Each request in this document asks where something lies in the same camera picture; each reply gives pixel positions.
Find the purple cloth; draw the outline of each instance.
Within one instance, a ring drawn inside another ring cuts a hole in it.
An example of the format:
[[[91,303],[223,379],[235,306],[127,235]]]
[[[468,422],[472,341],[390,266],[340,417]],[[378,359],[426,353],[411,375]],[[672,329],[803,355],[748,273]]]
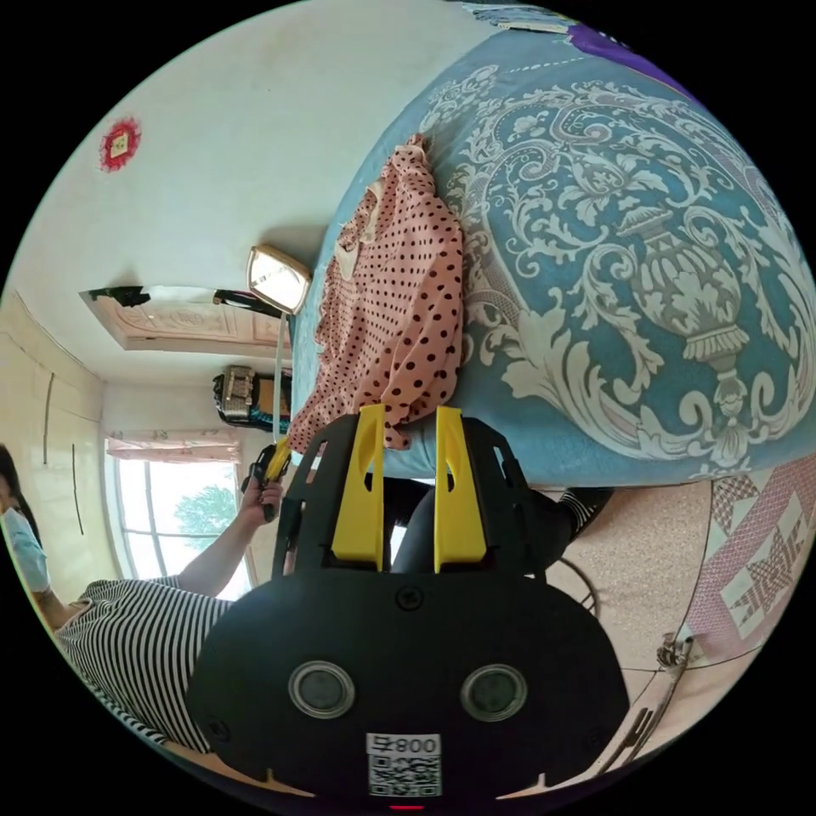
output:
[[[632,68],[633,71],[640,71],[647,77],[658,80],[668,85],[669,88],[674,88],[683,96],[687,96],[701,108],[705,106],[696,99],[689,91],[687,91],[679,82],[673,80],[668,74],[664,73],[654,63],[649,62],[644,57],[640,57],[628,48],[620,45],[614,40],[605,37],[594,31],[588,25],[578,23],[569,28],[569,36],[572,44],[583,51],[584,54],[591,54],[595,57],[604,57],[611,62],[616,62],[618,65],[625,65],[627,68]]]

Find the pants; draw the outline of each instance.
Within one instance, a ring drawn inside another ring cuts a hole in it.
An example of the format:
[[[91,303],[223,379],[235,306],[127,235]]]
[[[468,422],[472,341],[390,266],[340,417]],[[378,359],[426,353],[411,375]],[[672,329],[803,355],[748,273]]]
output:
[[[371,486],[371,475],[366,479]],[[428,573],[434,571],[434,499],[435,488],[430,484],[410,479],[383,481],[385,523],[383,539],[391,540],[395,526],[406,527],[399,552],[391,564],[396,573]],[[575,518],[570,508],[548,499],[535,490],[530,491],[537,525],[533,536],[539,534],[535,552],[525,572],[540,573],[552,566],[564,554],[575,529]]]

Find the person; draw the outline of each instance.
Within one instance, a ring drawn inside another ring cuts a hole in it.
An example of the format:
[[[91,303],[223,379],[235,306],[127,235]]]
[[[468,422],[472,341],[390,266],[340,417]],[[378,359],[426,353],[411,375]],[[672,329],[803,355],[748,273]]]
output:
[[[34,519],[34,513],[31,512],[31,508],[28,506],[28,502],[20,489],[20,477],[17,475],[14,459],[5,445],[0,445],[0,479],[2,480],[3,490],[7,491],[9,499],[13,501],[14,509],[25,517],[25,520],[31,526],[37,543],[42,547],[43,539],[40,538],[37,521]]]
[[[95,581],[68,603],[51,584],[32,518],[20,509],[20,485],[8,451],[0,455],[0,518],[21,580],[65,657],[96,698],[143,738],[223,776],[308,796],[229,768],[212,750],[184,703],[201,646],[231,602],[218,598],[257,531],[264,506],[278,508],[280,484],[251,479],[224,532],[179,575]]]
[[[371,488],[371,475],[365,479]],[[435,486],[412,479],[383,480],[385,523],[383,539],[391,540],[394,527],[405,528],[399,550],[391,562],[391,572],[428,573],[434,571]],[[532,553],[530,573],[548,570],[571,544],[598,517],[609,502],[610,488],[569,488],[558,501],[529,490],[540,532],[540,546]]]

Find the white cable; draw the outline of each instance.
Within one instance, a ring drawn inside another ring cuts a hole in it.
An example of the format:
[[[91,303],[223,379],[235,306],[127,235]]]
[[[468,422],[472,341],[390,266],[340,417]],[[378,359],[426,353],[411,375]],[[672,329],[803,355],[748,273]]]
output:
[[[280,315],[278,326],[278,348],[275,350],[275,387],[272,392],[272,441],[278,444],[278,433],[281,430],[281,363],[283,362],[283,346],[286,342],[286,333],[289,331],[286,313]]]

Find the pink rug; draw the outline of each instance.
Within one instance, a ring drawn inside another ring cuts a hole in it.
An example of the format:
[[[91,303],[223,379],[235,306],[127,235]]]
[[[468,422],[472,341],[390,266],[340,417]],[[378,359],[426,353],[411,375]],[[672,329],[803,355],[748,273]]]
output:
[[[693,666],[762,646],[779,622],[813,545],[816,456],[712,486],[711,525],[680,637]]]

